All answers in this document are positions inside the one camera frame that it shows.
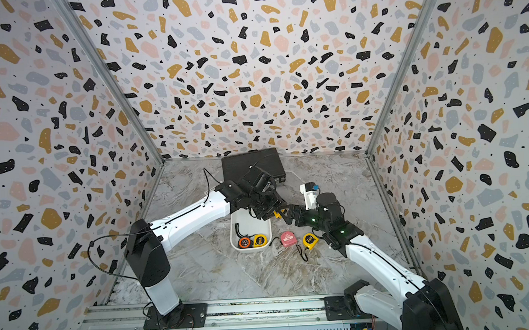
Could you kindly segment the pink tape measure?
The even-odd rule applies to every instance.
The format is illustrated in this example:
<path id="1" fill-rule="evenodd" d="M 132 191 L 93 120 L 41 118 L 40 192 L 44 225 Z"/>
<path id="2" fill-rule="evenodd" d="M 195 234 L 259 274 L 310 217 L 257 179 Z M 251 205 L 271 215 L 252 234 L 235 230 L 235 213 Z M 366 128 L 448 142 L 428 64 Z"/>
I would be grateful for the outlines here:
<path id="1" fill-rule="evenodd" d="M 298 244 L 296 236 L 291 231 L 285 231 L 278 237 L 274 237 L 270 242 L 270 245 L 272 246 L 275 241 L 279 241 L 284 248 Z"/>

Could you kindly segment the white plastic storage tray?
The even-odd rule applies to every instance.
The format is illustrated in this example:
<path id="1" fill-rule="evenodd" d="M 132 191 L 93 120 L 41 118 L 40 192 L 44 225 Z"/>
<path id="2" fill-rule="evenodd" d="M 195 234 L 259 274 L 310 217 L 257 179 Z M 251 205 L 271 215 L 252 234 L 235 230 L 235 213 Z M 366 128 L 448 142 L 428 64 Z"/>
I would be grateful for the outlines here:
<path id="1" fill-rule="evenodd" d="M 256 218 L 245 209 L 231 215 L 230 230 L 230 244 L 241 253 L 264 250 L 273 238 L 271 219 Z"/>

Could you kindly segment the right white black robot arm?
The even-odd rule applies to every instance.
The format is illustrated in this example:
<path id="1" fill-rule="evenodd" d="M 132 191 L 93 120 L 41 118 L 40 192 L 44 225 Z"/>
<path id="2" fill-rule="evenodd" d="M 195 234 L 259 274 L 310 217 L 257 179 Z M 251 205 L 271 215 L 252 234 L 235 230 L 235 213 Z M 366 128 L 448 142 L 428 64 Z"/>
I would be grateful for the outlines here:
<path id="1" fill-rule="evenodd" d="M 425 280 L 378 248 L 363 230 L 346 220 L 344 208 L 331 192 L 307 205 L 278 210 L 287 224 L 321 232 L 333 250 L 366 270 L 384 291 L 360 280 L 345 289 L 351 314 L 375 316 L 398 330 L 464 330 L 447 286 Z"/>

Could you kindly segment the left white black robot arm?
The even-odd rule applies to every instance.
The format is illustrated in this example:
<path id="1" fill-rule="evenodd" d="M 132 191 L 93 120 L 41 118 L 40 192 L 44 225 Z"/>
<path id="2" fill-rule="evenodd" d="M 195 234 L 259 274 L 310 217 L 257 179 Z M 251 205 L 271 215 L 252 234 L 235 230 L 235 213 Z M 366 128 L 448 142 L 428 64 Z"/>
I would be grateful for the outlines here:
<path id="1" fill-rule="evenodd" d="M 153 222 L 134 222 L 125 259 L 157 315 L 179 315 L 183 303 L 170 282 L 169 251 L 203 226 L 238 210 L 250 211 L 254 218 L 263 221 L 279 214 L 285 206 L 274 176 L 254 165 L 240 180 L 221 182 L 205 198 L 177 213 Z"/>

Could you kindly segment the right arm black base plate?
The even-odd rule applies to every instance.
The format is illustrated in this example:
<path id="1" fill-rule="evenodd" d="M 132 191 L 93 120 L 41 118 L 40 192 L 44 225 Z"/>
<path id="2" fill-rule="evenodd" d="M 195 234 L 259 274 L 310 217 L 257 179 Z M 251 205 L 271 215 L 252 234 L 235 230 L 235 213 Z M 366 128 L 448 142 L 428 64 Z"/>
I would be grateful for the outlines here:
<path id="1" fill-rule="evenodd" d="M 328 321 L 371 319 L 373 315 L 362 312 L 353 299 L 347 296 L 326 296 L 323 299 Z"/>

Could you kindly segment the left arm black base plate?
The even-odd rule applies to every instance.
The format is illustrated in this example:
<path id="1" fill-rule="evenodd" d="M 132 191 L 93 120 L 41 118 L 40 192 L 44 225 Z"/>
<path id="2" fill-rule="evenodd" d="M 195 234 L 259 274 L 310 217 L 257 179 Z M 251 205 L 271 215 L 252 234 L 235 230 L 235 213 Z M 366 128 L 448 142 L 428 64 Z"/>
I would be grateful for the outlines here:
<path id="1" fill-rule="evenodd" d="M 147 311 L 144 330 L 203 328 L 208 310 L 207 303 L 179 304 L 167 315 L 151 306 Z"/>

